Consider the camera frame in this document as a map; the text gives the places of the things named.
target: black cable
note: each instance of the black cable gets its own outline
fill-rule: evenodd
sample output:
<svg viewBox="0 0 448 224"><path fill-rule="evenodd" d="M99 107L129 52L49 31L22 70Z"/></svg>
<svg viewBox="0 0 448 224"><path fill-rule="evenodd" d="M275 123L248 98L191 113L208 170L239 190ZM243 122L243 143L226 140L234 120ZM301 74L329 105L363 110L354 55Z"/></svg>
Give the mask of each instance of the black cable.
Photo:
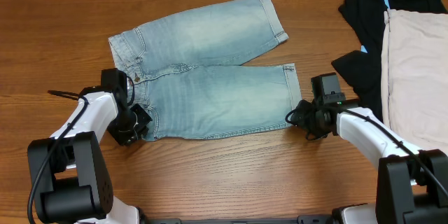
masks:
<svg viewBox="0 0 448 224"><path fill-rule="evenodd" d="M425 174L428 175L429 179L434 182L434 184L442 191L444 196L448 199L448 192L443 187L441 182L434 176L434 174L431 172L429 168L420 160L420 158L415 155L410 149L408 149L403 142L397 140L386 128L382 127L378 122L375 122L374 120L370 119L368 116L361 115L357 112L350 111L345 108L335 108L335 107L326 107L327 109L333 109L337 110L338 113L345 112L349 113L353 116L359 117L361 119L364 119L368 121L369 123L372 123L375 127L377 127L381 132L383 132L394 144L396 144L399 148L404 150L412 159L414 159L417 163L419 163L420 167L425 171Z"/></svg>
<svg viewBox="0 0 448 224"><path fill-rule="evenodd" d="M63 97L63 98L68 98L68 99L74 99L75 101L79 100L79 95L76 93L73 93L73 92L49 90L48 94L56 95L58 97Z"/></svg>
<svg viewBox="0 0 448 224"><path fill-rule="evenodd" d="M131 81L131 85L132 85L132 95L131 95L131 100L127 103L127 106L131 106L134 103L134 98L135 98L135 87L134 87L134 81L132 81L132 78L129 76L126 76L130 81Z"/></svg>
<svg viewBox="0 0 448 224"><path fill-rule="evenodd" d="M291 122L291 121L289 120L289 117L290 117L292 114L294 114L296 111L299 111L299 108L294 108L291 112L289 112L289 113L286 115L286 117L285 117L285 121L286 121L287 123L292 124L292 125L295 125L294 122Z"/></svg>
<svg viewBox="0 0 448 224"><path fill-rule="evenodd" d="M68 99L74 99L74 96L78 96L75 93L54 91L54 90L49 90L48 93L50 93L52 95L57 95L57 96L60 96L60 97L68 98ZM87 109L87 106L89 105L89 101L87 100L87 98L85 98L85 97L78 97L75 100L78 100L78 99L83 99L84 100L83 108L78 113L78 115L76 115L76 117L71 122L69 122L67 124L67 128L53 142L53 145L51 146L50 150L48 151L47 155L45 156L45 158L42 161L41 167L39 168L39 171L38 171L38 173L36 175L36 179L34 180L33 186L31 187L31 192L29 193L28 207L27 207L28 221L31 224L36 224L36 222L34 222L34 219L33 219L33 201L34 201L34 196L36 195L37 186L39 185L39 182L41 181L43 170L48 165L48 162L50 161L51 155L55 152L56 147L59 146L59 144L61 143L62 139L65 137L65 135L67 135L67 133L69 133L69 131L71 129L73 129L73 126L76 124L76 122L78 122L79 118L84 114L85 110Z"/></svg>

